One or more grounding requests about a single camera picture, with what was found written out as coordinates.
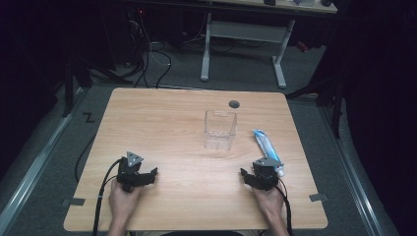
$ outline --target clear plastic container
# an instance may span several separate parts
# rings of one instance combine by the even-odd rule
[[[237,115],[228,111],[206,111],[205,147],[230,149],[236,136]]]

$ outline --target hand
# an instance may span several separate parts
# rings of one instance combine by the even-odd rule
[[[274,236],[289,235],[285,227],[284,219],[281,216],[283,196],[278,190],[272,188],[269,191],[264,191],[252,188],[252,191],[257,197],[261,212],[266,217],[272,234]]]
[[[115,179],[111,181],[109,203],[112,219],[108,235],[124,235],[126,225],[136,208],[142,188],[137,187],[132,193],[126,193],[123,191],[122,184]]]

